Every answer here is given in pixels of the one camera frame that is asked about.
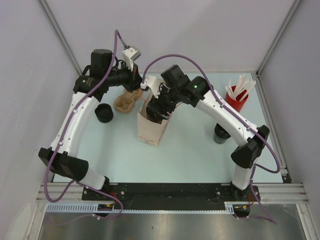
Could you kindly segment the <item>single black paper cup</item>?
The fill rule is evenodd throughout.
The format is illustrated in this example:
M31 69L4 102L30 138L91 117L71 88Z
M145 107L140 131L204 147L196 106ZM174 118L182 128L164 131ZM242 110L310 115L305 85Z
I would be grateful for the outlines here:
M151 109L149 106L146 107L145 111L147 119L153 123L161 124L164 120L164 118L160 114Z

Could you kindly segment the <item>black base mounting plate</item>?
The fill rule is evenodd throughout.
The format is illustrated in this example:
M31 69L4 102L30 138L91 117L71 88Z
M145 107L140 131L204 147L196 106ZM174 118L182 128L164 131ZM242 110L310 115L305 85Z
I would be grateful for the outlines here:
M230 183L111 183L109 189L129 211L215 211L226 202L260 199L257 186L237 190Z

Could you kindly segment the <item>black cup stack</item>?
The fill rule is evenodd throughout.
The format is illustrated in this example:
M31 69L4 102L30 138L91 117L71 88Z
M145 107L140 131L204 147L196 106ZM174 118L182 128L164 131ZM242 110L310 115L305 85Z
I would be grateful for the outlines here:
M231 135L218 123L214 127L213 139L218 144L225 143Z

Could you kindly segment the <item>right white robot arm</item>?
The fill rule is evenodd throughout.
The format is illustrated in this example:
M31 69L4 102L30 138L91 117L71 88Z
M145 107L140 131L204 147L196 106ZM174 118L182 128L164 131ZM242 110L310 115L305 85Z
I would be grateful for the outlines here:
M223 100L202 76L190 79L176 64L160 76L147 76L140 85L144 91L150 90L152 93L146 107L147 116L156 122L168 120L177 104L183 103L214 119L237 143L231 154L235 171L230 194L235 200L242 201L249 194L253 167L266 145L269 128L249 122Z

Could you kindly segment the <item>white wrapped straws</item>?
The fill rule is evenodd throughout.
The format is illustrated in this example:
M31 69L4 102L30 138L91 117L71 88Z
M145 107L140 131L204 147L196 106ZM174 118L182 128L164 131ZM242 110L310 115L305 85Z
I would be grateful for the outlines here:
M232 95L235 98L239 93L242 92L243 89L247 90L247 93L249 94L256 84L256 80L249 79L245 74L240 75ZM231 90L231 81L229 81L226 87L229 87L229 89Z

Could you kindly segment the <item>red straw holder cup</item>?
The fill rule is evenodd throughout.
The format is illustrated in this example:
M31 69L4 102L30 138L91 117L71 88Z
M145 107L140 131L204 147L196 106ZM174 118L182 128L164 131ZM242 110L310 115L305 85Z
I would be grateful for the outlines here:
M234 93L234 90L236 89L236 86L235 85L232 86L231 89L228 86L226 86L225 88L226 88L226 94L225 94L224 100L239 113L249 97L247 90L243 89L241 93L239 93L236 97L234 97L233 93Z

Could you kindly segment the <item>stacked brown pulp carriers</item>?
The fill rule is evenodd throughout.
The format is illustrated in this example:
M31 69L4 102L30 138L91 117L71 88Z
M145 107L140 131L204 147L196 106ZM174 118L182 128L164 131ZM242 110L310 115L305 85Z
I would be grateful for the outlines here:
M136 101L141 97L141 95L141 89L134 90L132 92L125 89L124 93L116 98L113 103L113 107L116 111L122 114L128 114L133 110Z

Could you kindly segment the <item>black lid stack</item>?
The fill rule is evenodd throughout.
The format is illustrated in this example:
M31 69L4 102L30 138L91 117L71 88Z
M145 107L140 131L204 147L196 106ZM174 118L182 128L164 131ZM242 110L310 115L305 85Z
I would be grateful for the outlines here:
M99 104L94 110L94 113L101 123L108 123L114 117L112 107L107 103Z

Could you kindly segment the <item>beige paper takeout bag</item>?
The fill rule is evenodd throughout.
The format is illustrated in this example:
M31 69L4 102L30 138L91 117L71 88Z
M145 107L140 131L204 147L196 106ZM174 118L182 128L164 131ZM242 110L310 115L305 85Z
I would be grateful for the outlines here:
M152 96L152 93L147 95L145 102L137 113L137 136L140 141L157 147L171 121L172 115L168 120L161 120L160 122L151 121L147 116L147 105Z

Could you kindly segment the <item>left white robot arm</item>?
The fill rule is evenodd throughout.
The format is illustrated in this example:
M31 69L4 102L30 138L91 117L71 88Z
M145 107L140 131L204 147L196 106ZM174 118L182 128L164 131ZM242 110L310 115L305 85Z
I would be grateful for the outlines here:
M123 86L132 92L140 87L142 77L134 62L140 55L134 46L124 49L122 59L116 59L108 77L101 83L111 66L113 53L108 49L95 49L91 53L90 65L75 81L71 105L57 137L50 147L41 148L38 153L45 165L51 163L52 173L93 188L93 194L100 200L110 196L109 180L90 168L88 161L78 157L80 143L89 118L109 88Z

